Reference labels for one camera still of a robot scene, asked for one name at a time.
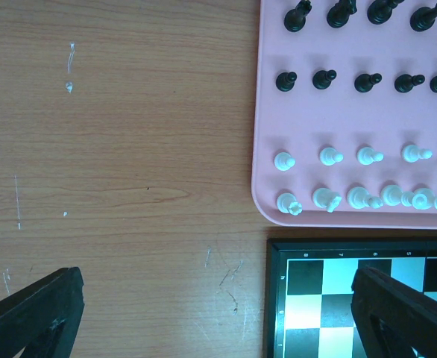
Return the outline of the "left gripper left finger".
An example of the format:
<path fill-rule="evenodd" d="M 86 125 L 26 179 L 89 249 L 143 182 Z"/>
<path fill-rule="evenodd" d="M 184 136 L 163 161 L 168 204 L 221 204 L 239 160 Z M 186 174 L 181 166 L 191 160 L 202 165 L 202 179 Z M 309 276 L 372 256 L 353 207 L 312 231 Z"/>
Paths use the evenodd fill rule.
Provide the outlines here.
<path fill-rule="evenodd" d="M 60 268 L 0 301 L 0 357 L 69 357 L 84 312 L 78 267 Z"/>

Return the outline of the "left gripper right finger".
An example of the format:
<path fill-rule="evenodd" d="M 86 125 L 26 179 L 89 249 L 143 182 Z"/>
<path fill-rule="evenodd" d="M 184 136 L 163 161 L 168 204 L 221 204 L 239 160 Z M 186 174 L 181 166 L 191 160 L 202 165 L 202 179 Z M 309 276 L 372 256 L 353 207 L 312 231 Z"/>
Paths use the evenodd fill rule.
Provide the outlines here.
<path fill-rule="evenodd" d="M 437 301 L 372 267 L 356 271 L 352 290 L 368 357 L 437 357 Z"/>

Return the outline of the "white king piece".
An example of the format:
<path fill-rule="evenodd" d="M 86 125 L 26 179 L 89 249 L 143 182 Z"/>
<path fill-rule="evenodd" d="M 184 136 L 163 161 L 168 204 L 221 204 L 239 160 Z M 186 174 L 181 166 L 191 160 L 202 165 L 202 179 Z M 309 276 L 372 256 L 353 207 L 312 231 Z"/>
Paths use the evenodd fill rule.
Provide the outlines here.
<path fill-rule="evenodd" d="M 412 206 L 417 210 L 437 209 L 437 195 L 431 189 L 420 188 L 413 192 Z"/>

